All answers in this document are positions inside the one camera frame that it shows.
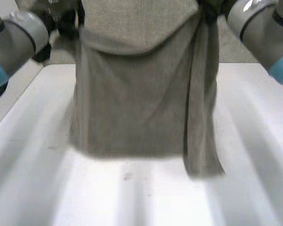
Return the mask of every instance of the gray cloth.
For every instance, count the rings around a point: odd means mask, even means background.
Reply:
[[[151,47],[80,30],[71,142],[97,158],[183,155],[187,173],[223,172],[212,112],[218,31],[198,12]]]

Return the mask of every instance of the white table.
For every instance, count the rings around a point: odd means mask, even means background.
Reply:
[[[0,226],[283,226],[283,87],[221,64],[216,140],[226,176],[192,181],[181,156],[99,161],[65,144],[74,65],[37,75],[0,123]]]

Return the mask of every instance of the gray towel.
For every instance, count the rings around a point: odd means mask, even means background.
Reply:
[[[96,158],[182,155],[191,177],[223,172],[212,112],[218,31],[201,12],[151,47],[81,28],[71,142]]]

